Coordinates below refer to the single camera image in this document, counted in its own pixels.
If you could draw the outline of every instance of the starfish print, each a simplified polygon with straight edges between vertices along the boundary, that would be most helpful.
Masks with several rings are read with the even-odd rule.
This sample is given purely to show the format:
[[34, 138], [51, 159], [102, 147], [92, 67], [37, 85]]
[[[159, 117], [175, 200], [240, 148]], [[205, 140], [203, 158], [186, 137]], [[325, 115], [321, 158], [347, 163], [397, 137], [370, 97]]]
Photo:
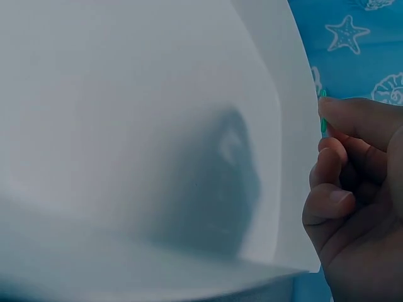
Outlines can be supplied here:
[[338, 25], [325, 25], [325, 28], [334, 34], [333, 42], [327, 49], [328, 52], [341, 47], [348, 47], [356, 55], [361, 53], [356, 41], [357, 37], [367, 35], [371, 32], [368, 28], [354, 26], [353, 17], [350, 15], [344, 17], [342, 23]]

